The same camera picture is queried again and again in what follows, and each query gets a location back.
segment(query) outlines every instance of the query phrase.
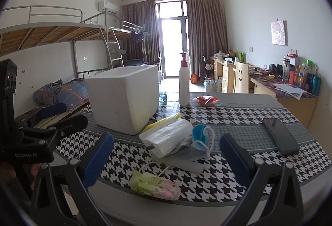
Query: paper document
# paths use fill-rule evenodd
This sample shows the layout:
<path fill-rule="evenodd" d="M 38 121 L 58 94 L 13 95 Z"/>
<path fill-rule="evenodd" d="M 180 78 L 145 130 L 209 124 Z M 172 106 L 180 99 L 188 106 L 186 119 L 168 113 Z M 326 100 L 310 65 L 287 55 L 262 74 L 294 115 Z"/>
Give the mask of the paper document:
<path fill-rule="evenodd" d="M 305 90 L 303 90 L 299 87 L 294 87 L 291 84 L 278 83 L 278 84 L 273 84 L 273 85 L 276 87 L 277 90 L 281 90 L 298 100 L 300 100 L 302 94 L 306 92 Z"/>

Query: brown curtain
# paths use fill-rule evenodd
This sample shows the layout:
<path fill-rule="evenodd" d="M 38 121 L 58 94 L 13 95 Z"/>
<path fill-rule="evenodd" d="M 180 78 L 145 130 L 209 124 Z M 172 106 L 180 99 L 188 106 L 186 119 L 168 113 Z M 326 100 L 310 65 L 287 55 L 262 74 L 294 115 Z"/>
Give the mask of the brown curtain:
<path fill-rule="evenodd" d="M 122 19 L 139 26 L 144 26 L 148 32 L 146 54 L 147 62 L 151 65 L 160 56 L 155 0 L 147 0 L 123 6 Z M 122 47 L 127 51 L 127 54 L 123 55 L 123 59 L 144 58 L 141 42 L 137 43 L 132 39 L 126 39 L 123 40 Z"/>
<path fill-rule="evenodd" d="M 219 0 L 187 0 L 189 55 L 192 73 L 198 63 L 219 50 L 228 51 L 226 21 Z"/>

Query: blue gripper pad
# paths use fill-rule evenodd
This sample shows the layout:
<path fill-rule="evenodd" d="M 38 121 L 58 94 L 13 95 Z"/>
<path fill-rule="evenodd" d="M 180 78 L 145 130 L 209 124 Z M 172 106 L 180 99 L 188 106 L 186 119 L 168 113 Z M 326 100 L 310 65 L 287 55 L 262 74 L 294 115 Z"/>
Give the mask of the blue gripper pad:
<path fill-rule="evenodd" d="M 39 112 L 40 118 L 49 118 L 51 116 L 64 113 L 67 110 L 67 106 L 64 103 L 59 103 L 56 105 L 52 105 L 46 108 L 43 108 Z"/>
<path fill-rule="evenodd" d="M 235 175 L 236 181 L 248 188 L 257 171 L 253 158 L 228 133 L 220 137 L 219 146 Z"/>
<path fill-rule="evenodd" d="M 78 174 L 85 189 L 93 186 L 113 150 L 113 135 L 104 133 L 81 157 Z"/>

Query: black and white tablecloth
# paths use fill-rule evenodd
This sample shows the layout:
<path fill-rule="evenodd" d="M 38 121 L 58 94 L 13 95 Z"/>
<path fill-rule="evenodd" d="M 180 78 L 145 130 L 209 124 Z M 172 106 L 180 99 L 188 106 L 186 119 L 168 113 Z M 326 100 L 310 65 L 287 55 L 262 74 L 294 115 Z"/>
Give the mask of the black and white tablecloth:
<path fill-rule="evenodd" d="M 180 108 L 178 102 L 167 102 L 160 105 L 149 123 L 156 122 L 174 113 L 182 113 L 182 117 L 193 125 L 205 124 L 216 134 L 213 152 L 209 158 L 198 160 L 204 164 L 202 174 L 182 171 L 178 168 L 167 169 L 162 175 L 181 188 L 180 199 L 175 204 L 221 206 L 234 205 L 245 193 L 245 188 L 236 181 L 234 174 L 219 151 L 218 138 L 230 133 L 238 144 L 246 148 L 253 158 L 263 157 L 269 164 L 280 164 L 291 161 L 295 166 L 298 180 L 302 184 L 311 181 L 331 167 L 331 161 L 320 144 L 310 135 L 299 120 L 285 108 L 250 108 L 250 107 L 200 107 L 191 105 Z M 84 131 L 64 138 L 57 147 L 57 153 L 66 160 L 81 157 L 94 145 L 99 136 L 110 132 L 115 139 L 114 149 L 104 165 L 100 180 L 110 186 L 128 193 L 129 179 L 135 169 L 139 169 L 151 161 L 147 148 L 139 137 L 109 130 L 96 124 L 90 105 L 81 110 L 88 118 L 89 124 Z M 298 155 L 282 157 L 264 126 L 262 118 L 278 118 L 290 131 L 300 145 Z M 163 164 L 150 164 L 146 171 L 154 174 L 165 169 Z M 271 191 L 266 186 L 265 195 Z"/>

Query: smartphone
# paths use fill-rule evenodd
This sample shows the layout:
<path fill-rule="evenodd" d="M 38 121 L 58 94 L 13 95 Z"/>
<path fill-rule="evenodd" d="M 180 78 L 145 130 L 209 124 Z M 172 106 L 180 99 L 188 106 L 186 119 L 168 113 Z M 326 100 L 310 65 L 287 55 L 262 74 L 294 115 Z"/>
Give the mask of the smartphone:
<path fill-rule="evenodd" d="M 298 143 L 278 118 L 264 118 L 263 125 L 274 138 L 282 156 L 297 154 L 300 151 Z"/>

